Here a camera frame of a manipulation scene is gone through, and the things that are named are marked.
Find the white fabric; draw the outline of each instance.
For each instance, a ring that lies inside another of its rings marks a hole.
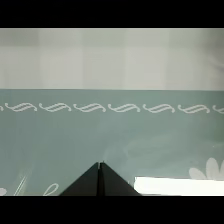
[[[223,29],[0,29],[0,88],[224,90]]]

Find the white swirl pattern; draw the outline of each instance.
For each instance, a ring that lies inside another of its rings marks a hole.
[[[31,103],[21,103],[16,106],[13,106],[13,107],[10,107],[8,105],[8,103],[5,103],[5,107],[12,111],[15,111],[15,112],[21,112],[21,111],[24,111],[24,110],[27,110],[30,108],[33,108],[34,111],[37,111],[37,107]],[[92,112],[92,111],[95,111],[98,109],[101,109],[102,112],[106,112],[106,110],[107,110],[104,106],[102,106],[101,104],[98,104],[98,103],[88,104],[83,107],[77,107],[77,104],[73,104],[73,107],[75,110],[79,110],[81,112]],[[57,103],[57,104],[53,104],[53,105],[47,106],[47,107],[43,107],[42,103],[39,103],[39,108],[46,110],[48,112],[56,112],[56,111],[59,111],[62,109],[67,109],[68,111],[72,111],[72,108],[65,103]],[[143,104],[142,108],[144,110],[149,111],[150,113],[160,113],[165,110],[171,110],[172,113],[176,112],[176,109],[169,104],[160,104],[160,105],[150,107],[150,108],[147,108],[146,104]],[[122,106],[115,107],[115,108],[112,107],[111,104],[108,104],[108,109],[110,109],[114,112],[117,112],[117,113],[128,112],[133,109],[136,109],[137,112],[141,111],[141,109],[136,104],[124,104]],[[206,113],[210,113],[210,109],[206,105],[202,105],[202,104],[194,105],[194,106],[187,107],[187,108],[182,108],[182,105],[179,104],[177,106],[177,109],[179,109],[179,111],[182,111],[187,114],[194,114],[194,113],[202,112],[202,111],[205,111]],[[217,106],[213,105],[212,109],[215,112],[224,114],[224,108],[217,109]],[[0,106],[0,111],[4,111],[4,107]]]
[[[77,104],[73,104],[74,108],[82,112],[91,112],[97,109],[102,109],[103,112],[106,112],[106,108],[104,108],[102,105],[98,103],[92,103],[84,107],[77,107],[76,105]]]
[[[123,106],[120,107],[116,107],[116,108],[112,108],[111,104],[108,104],[108,108],[115,111],[115,112],[126,112],[132,109],[137,109],[137,112],[140,112],[140,108],[138,106],[136,106],[135,104],[125,104]]]
[[[151,113],[159,113],[164,110],[171,110],[172,113],[175,112],[175,109],[173,107],[171,107],[169,104],[160,104],[158,106],[151,107],[151,108],[146,108],[146,104],[143,104],[142,107],[143,107],[143,109],[148,110]]]
[[[224,114],[224,108],[216,109],[216,105],[213,105],[213,106],[212,106],[212,109],[213,109],[214,111],[217,111],[217,112],[220,113],[220,114]]]
[[[208,107],[206,107],[205,105],[195,105],[192,107],[187,107],[185,109],[181,108],[181,105],[178,105],[177,107],[179,110],[181,110],[187,114],[194,114],[194,113],[202,111],[202,110],[206,110],[206,113],[210,113],[210,109]]]
[[[31,103],[21,103],[17,106],[14,106],[14,107],[10,107],[8,105],[8,103],[5,103],[5,107],[7,107],[8,109],[11,109],[15,112],[21,112],[21,111],[27,110],[29,108],[34,108],[34,111],[37,111],[37,108]]]
[[[71,107],[69,107],[68,105],[64,104],[64,103],[57,103],[57,104],[54,104],[52,106],[49,106],[49,107],[43,107],[42,103],[39,103],[39,107],[41,109],[44,109],[48,112],[56,112],[58,110],[62,110],[62,109],[65,109],[65,108],[68,108],[68,111],[72,111]]]

